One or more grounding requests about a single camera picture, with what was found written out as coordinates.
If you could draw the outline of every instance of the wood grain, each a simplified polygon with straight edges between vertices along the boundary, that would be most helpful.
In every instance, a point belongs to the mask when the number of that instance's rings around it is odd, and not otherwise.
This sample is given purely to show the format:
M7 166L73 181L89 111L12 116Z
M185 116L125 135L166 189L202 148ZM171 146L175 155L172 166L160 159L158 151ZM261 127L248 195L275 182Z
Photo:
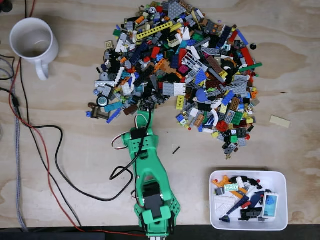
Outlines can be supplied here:
M102 63L104 42L124 18L132 17L147 0L37 0L34 17L45 20L56 35L60 52L50 64L50 78L40 81L34 66L23 62L23 77L34 125L56 124L64 130L58 156L67 176L82 190L113 196L129 176L109 181L112 170L129 161L126 150L115 151L111 139L134 125L120 116L107 125L85 116L95 100L93 82ZM287 179L290 224L320 224L320 3L317 0L198 0L195 7L213 21L237 24L257 49L252 55L263 67L255 84L260 104L257 124L247 147L225 160L221 142L208 134L177 125L175 99L157 109L153 129L159 135L158 155L171 188L181 204L177 224L210 224L209 176L215 169L268 169ZM24 16L24 1L14 1L10 13L0 14L0 54L12 55L9 33ZM8 82L0 86L9 87ZM25 106L20 81L16 94ZM291 121L290 128L269 123L271 115ZM14 118L8 96L0 93L0 228L18 227L15 210ZM126 190L113 202L98 202L75 192L54 166L59 133L41 130L52 174L84 226L137 225L135 201ZM22 211L28 227L71 224L48 189L28 129L21 129Z

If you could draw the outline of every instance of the pile of lego bricks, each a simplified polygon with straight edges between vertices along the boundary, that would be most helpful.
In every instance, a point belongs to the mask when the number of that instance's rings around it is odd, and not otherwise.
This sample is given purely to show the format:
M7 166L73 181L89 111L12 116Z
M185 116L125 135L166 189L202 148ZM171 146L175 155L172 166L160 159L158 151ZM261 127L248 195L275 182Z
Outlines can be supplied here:
M152 2L117 25L117 43L105 43L97 101L87 116L109 124L122 111L131 115L143 103L160 105L175 96L182 126L223 141L227 158L245 146L259 103L255 68L262 66L248 47L257 46L249 46L236 25L205 16L182 0Z
M271 202L272 199L269 197L266 198L271 191L263 190L259 179L246 176L234 176L229 179L225 175L220 182L214 179L212 183L217 186L213 196L215 214L221 216L220 220L223 222L230 223L229 216L237 209L240 209L239 221L256 219L259 222L265 222L270 218L267 214L268 208L265 208L266 204L274 204L274 211L276 211L277 203Z

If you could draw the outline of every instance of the white plastic bin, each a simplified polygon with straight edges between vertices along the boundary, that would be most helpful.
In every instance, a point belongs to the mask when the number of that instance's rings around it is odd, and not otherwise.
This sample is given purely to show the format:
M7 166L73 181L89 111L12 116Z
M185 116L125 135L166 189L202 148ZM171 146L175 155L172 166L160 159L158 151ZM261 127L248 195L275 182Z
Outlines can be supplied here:
M258 222L257 219L249 221L239 221L240 209L229 215L230 223L219 220L220 216L216 214L214 203L214 190L217 188L212 180L217 179L219 182L226 175L228 178L237 176L246 176L250 179L259 179L264 189L270 189L273 193L279 194L276 209L276 217L274 219L266 219L265 222ZM243 231L282 231L288 225L288 200L287 200L287 181L286 177L277 171L214 171L209 179L209 196L210 196L210 220L215 229L219 230L243 230Z

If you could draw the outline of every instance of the gray lego brick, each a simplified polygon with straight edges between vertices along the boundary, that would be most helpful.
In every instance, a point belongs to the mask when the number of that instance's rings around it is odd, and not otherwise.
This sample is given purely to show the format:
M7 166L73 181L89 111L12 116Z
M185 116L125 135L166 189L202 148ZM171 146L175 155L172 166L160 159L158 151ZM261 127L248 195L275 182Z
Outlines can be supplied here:
M246 139L245 138L238 138L238 145L239 147L244 147L247 145Z
M174 85L172 83L163 83L162 94L165 96L173 96L175 93Z
M227 124L230 124L231 123L231 121L232 121L232 119L234 118L234 116L235 116L235 112L234 111L232 111L232 110L228 110L227 112L226 112L226 117L225 117L225 122L227 123Z
M176 1L172 1L169 3L168 17L170 18L170 20L173 20L176 17L183 14L185 11L186 11L186 9L183 6L181 6Z

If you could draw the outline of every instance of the lego sticker piece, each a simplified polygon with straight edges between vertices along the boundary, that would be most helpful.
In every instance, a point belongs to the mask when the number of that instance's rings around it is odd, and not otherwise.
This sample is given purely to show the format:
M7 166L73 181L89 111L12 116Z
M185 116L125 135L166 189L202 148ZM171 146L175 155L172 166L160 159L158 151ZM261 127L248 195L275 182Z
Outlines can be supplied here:
M275 218L277 213L279 195L276 193L265 193L263 197L263 218Z
M283 118L271 115L270 123L277 124L277 125L285 127L285 128L289 128L291 122L288 120L285 120Z

